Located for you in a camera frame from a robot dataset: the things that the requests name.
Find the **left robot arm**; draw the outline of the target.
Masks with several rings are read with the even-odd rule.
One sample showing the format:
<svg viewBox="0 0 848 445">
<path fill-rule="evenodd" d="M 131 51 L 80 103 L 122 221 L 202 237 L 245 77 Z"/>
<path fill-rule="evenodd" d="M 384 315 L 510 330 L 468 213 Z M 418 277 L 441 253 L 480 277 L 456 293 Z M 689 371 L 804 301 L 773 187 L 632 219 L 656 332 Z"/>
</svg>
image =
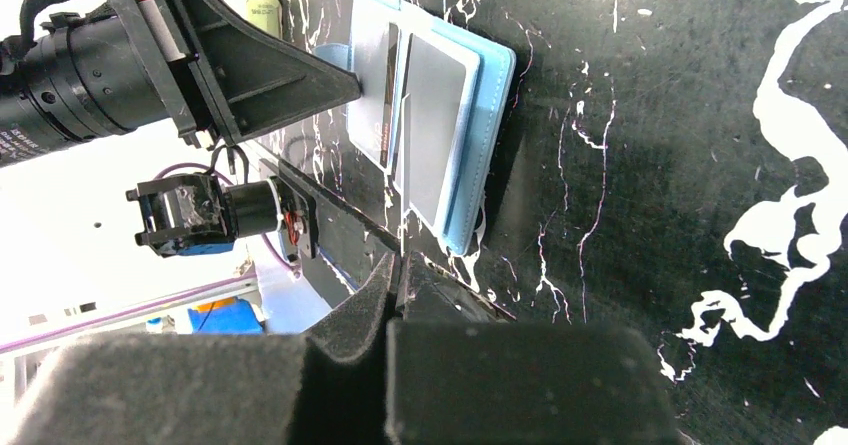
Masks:
<svg viewBox="0 0 848 445">
<path fill-rule="evenodd" d="M 361 94 L 355 75 L 261 31 L 223 0 L 23 0 L 1 44 L 1 163 L 170 119 L 234 146 Z"/>
</svg>

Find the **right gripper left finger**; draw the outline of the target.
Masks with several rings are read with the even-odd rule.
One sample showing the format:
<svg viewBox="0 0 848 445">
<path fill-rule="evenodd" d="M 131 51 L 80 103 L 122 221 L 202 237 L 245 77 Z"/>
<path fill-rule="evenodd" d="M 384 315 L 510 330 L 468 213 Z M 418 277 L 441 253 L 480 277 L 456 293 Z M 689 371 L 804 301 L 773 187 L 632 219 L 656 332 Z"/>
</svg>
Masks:
<svg viewBox="0 0 848 445">
<path fill-rule="evenodd" d="M 51 356 L 9 444 L 382 444 L 398 258 L 293 335 L 95 336 Z"/>
</svg>

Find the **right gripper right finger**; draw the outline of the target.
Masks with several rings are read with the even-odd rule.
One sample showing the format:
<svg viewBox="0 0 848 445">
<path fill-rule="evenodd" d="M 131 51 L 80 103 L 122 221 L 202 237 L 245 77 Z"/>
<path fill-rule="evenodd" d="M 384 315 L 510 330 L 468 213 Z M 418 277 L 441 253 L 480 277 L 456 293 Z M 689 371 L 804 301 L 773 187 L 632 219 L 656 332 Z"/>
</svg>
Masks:
<svg viewBox="0 0 848 445">
<path fill-rule="evenodd" d="M 615 324 L 497 321 L 414 253 L 386 328 L 393 444 L 678 444 L 647 341 Z"/>
</svg>

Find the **black VIP credit card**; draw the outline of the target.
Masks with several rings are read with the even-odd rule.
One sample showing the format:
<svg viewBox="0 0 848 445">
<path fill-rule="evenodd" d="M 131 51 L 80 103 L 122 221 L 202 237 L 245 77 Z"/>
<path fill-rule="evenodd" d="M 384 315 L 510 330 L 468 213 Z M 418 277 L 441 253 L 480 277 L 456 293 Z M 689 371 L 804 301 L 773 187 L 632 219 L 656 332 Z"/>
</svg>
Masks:
<svg viewBox="0 0 848 445">
<path fill-rule="evenodd" d="M 393 140 L 393 107 L 394 95 L 396 90 L 397 65 L 398 65 L 398 47 L 400 41 L 400 30 L 394 23 L 390 23 L 387 29 L 387 56 L 386 56 L 386 76 L 384 86 L 383 113 L 382 113 L 382 129 L 381 129 L 381 148 L 380 148 L 380 165 L 385 169 L 389 169 L 390 147 Z"/>
</svg>

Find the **blue card holder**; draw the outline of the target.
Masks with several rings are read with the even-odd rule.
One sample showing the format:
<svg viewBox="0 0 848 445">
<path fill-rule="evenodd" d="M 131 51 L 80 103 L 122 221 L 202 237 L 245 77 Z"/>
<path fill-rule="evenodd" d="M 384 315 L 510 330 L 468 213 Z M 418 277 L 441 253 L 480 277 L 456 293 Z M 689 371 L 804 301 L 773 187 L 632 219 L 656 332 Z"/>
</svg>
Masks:
<svg viewBox="0 0 848 445">
<path fill-rule="evenodd" d="M 354 73 L 350 142 L 395 175 L 440 245 L 466 254 L 515 70 L 512 49 L 406 0 L 353 0 L 346 44 L 315 54 Z"/>
</svg>

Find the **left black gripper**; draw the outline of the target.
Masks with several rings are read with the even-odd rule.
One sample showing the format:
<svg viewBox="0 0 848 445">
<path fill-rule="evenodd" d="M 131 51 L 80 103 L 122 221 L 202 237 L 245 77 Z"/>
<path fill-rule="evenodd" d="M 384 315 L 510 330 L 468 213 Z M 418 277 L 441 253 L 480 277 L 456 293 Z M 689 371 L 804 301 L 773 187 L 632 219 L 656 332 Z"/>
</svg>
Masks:
<svg viewBox="0 0 848 445">
<path fill-rule="evenodd" d="M 355 75 L 249 24 L 222 0 L 109 0 L 186 144 L 233 146 L 347 104 Z"/>
</svg>

